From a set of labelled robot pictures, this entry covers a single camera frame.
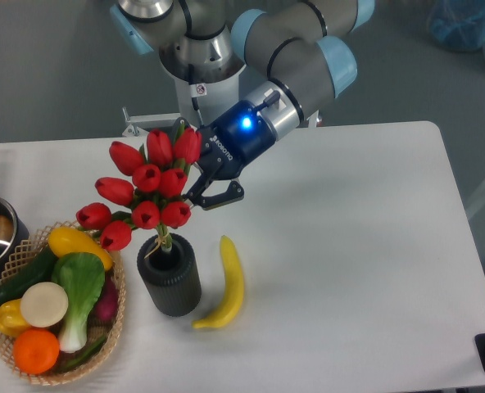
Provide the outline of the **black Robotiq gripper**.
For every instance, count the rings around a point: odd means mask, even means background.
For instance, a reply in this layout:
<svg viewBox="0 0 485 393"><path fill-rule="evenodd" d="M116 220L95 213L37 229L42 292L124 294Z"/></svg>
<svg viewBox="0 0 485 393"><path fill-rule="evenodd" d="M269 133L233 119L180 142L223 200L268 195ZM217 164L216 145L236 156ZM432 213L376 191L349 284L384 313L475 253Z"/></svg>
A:
<svg viewBox="0 0 485 393"><path fill-rule="evenodd" d="M182 135L189 128L191 124L179 117L171 133ZM202 136L202 147L197 164L203 174L184 195L185 202L203 210L213 210L241 201L243 186L232 178L237 178L247 165L275 144L271 127L256 113L251 102L240 101L198 132ZM203 195L214 180L229 179L232 180L224 192Z"/></svg>

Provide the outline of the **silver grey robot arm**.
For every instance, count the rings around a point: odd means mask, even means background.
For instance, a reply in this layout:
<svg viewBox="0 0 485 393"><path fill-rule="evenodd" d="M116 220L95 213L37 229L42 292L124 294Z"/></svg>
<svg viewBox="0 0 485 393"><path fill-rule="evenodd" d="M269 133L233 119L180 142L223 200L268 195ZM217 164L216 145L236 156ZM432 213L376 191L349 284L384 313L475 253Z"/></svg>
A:
<svg viewBox="0 0 485 393"><path fill-rule="evenodd" d="M243 198L243 169L356 79L342 36L369 20L372 1L300 1L229 25L221 1L116 1L111 18L136 53L155 52L174 80L176 115L127 117L130 129L189 124L202 135L190 206Z"/></svg>

